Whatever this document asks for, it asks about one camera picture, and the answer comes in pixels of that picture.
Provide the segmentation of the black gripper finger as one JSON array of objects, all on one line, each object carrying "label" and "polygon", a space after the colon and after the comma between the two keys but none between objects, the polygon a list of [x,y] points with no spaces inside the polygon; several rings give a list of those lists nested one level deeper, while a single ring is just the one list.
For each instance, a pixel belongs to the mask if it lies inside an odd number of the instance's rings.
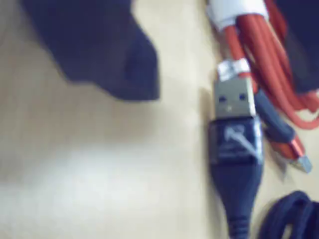
[{"label": "black gripper finger", "polygon": [[319,88],[319,2],[317,0],[275,1],[288,27],[284,46],[297,92]]},{"label": "black gripper finger", "polygon": [[22,9],[64,75],[125,101],[160,97],[157,52],[130,0],[24,0]]}]

